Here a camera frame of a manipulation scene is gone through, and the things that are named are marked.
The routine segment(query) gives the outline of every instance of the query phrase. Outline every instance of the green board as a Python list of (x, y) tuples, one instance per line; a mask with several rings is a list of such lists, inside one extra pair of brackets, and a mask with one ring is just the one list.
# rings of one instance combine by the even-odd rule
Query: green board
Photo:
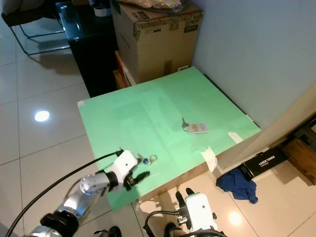
[[(112, 210), (200, 165), (205, 161), (200, 152), (208, 146), (215, 154), (234, 146), (229, 132), (245, 140), (260, 131), (194, 67), (87, 99), (79, 102), (79, 110), (96, 158), (120, 147), (136, 157), (158, 157), (151, 166), (137, 166), (133, 177), (148, 170), (151, 174), (131, 191), (108, 194)], [(209, 132), (184, 132), (182, 117), (188, 123), (205, 122)], [(106, 169), (115, 158), (98, 162), (98, 167)]]

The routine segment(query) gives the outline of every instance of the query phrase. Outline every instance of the blue cloth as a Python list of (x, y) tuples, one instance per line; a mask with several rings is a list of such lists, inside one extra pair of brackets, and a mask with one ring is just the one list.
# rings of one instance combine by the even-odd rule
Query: blue cloth
[(253, 204), (258, 201), (256, 197), (256, 183), (252, 180), (247, 181), (239, 168), (235, 168), (219, 177), (216, 181), (216, 186), (225, 192), (233, 192), (235, 199), (248, 199)]

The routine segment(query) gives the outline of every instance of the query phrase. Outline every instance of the keychain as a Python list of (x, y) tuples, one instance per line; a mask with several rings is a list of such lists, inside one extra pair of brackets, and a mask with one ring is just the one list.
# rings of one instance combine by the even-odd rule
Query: keychain
[(185, 122), (184, 118), (182, 118), (182, 129), (185, 132), (188, 132), (188, 134), (209, 132), (209, 130), (204, 122), (187, 123), (187, 122)]
[(149, 160), (147, 158), (144, 158), (141, 154), (138, 154), (138, 157), (142, 160), (142, 163), (146, 165), (151, 165), (158, 159), (156, 155), (151, 155)]

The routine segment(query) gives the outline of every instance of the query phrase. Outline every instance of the chair leg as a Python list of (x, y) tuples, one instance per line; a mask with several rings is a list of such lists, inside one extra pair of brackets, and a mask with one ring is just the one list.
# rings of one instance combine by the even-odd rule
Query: chair leg
[(30, 36), (30, 35), (28, 35), (28, 34), (25, 33), (25, 31), (23, 30), (23, 28), (22, 28), (21, 25), (19, 25), (19, 26), (20, 26), (20, 28), (21, 28), (22, 33), (23, 33), (28, 39), (34, 38), (34, 37), (48, 36), (48, 35), (54, 35), (54, 34), (64, 33), (64, 31), (62, 30), (62, 31), (54, 31), (54, 32), (48, 32), (48, 33), (43, 33), (43, 34), (37, 34), (37, 35), (31, 35), (31, 36)]
[(17, 41), (18, 44), (20, 45), (22, 51), (23, 51), (25, 54), (27, 54), (28, 56), (31, 56), (31, 55), (34, 55), (34, 54), (39, 54), (39, 53), (46, 53), (46, 52), (52, 52), (52, 51), (62, 50), (62, 49), (66, 49), (66, 48), (69, 48), (69, 47), (70, 47), (69, 45), (67, 45), (67, 46), (62, 46), (62, 47), (55, 47), (55, 48), (50, 48), (50, 49), (45, 49), (45, 50), (39, 50), (39, 51), (35, 51), (35, 52), (27, 52), (27, 51), (24, 49), (23, 45), (21, 44), (19, 38), (16, 36), (16, 34), (15, 34), (14, 30), (12, 29), (12, 27), (10, 27), (10, 29), (11, 29), (11, 31), (12, 31), (12, 33), (13, 33), (13, 35), (14, 35), (16, 41)]
[(17, 41), (18, 44), (20, 45), (20, 47), (21, 47), (21, 49), (23, 50), (23, 52), (24, 52), (25, 54), (29, 55), (29, 53), (28, 53), (27, 51), (25, 51), (25, 49), (23, 48), (23, 46), (22, 46), (22, 44), (21, 44), (19, 38), (16, 36), (16, 34), (15, 34), (14, 30), (12, 29), (12, 27), (10, 27), (10, 30), (12, 31), (12, 33), (13, 33), (13, 35), (14, 35), (16, 41)]

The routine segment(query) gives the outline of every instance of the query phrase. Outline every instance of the floor tile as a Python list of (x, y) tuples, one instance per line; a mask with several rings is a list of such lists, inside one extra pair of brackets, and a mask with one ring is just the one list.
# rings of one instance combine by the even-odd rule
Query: floor tile
[(112, 226), (118, 226), (125, 237), (142, 237), (141, 230), (137, 223), (135, 213), (131, 205), (124, 206), (116, 212), (109, 212), (83, 226), (81, 226), (75, 237), (92, 236), (95, 231), (108, 230)]
[(0, 38), (0, 66), (16, 62), (16, 47), (13, 37)]
[[(19, 101), (20, 156), (69, 141), (86, 133), (77, 102), (89, 98), (84, 84)], [(49, 112), (46, 121), (37, 112)]]
[[(93, 153), (86, 135), (21, 158), (23, 205), (25, 206), (37, 194), (63, 175), (93, 159)], [(60, 205), (66, 192), (76, 180), (96, 171), (98, 171), (96, 165), (87, 167), (63, 181), (36, 202), (25, 216), (26, 233), (32, 231), (39, 224), (39, 220), (43, 215), (54, 211)], [(95, 205), (86, 222), (110, 210), (110, 205), (106, 196), (104, 196)]]
[[(0, 236), (4, 236), (14, 219), (22, 210), (20, 161), (0, 166)], [(12, 237), (23, 236), (23, 222), (18, 223)]]
[(39, 62), (18, 62), (17, 78), (19, 100), (83, 83), (72, 54), (41, 57)]
[(316, 214), (309, 218), (289, 237), (315, 236), (316, 235)]
[[(27, 52), (36, 52), (36, 51), (43, 51), (47, 49), (52, 49), (56, 47), (66, 47), (68, 45), (68, 41), (66, 39), (65, 33), (60, 33), (60, 34), (54, 34), (54, 35), (48, 35), (48, 36), (41, 36), (41, 37), (36, 37), (32, 39), (27, 39), (24, 35), (18, 36), (20, 42), (22, 43), (24, 50)], [(34, 54), (31, 56), (26, 55), (22, 49), (21, 46), (16, 45), (16, 61), (24, 61), (28, 60), (30, 58), (38, 59), (41, 58), (45, 55), (56, 55), (56, 54), (63, 54), (63, 50), (58, 50), (58, 51), (52, 51), (52, 52), (47, 52), (47, 53), (42, 53), (42, 54)]]
[(316, 187), (308, 186), (299, 175), (289, 162), (283, 162), (256, 179), (256, 204), (235, 200), (259, 237), (287, 237), (316, 212)]
[(0, 66), (0, 105), (17, 100), (16, 64)]
[[(244, 218), (238, 207), (230, 196), (215, 186), (216, 178), (210, 172), (203, 173), (198, 177), (180, 185), (179, 191), (183, 198), (187, 196), (185, 189), (191, 188), (194, 192), (201, 192), (207, 195), (210, 207), (216, 213), (216, 224), (220, 231), (227, 236), (234, 237), (257, 237), (247, 220)], [(151, 200), (133, 203), (140, 225), (145, 223), (146, 216), (155, 210), (175, 210), (178, 207), (175, 197), (176, 188), (159, 195)], [(163, 236), (164, 227), (167, 222), (175, 222), (174, 217), (157, 216), (152, 217), (149, 224), (157, 236)]]
[(18, 106), (0, 106), (0, 164), (19, 158)]

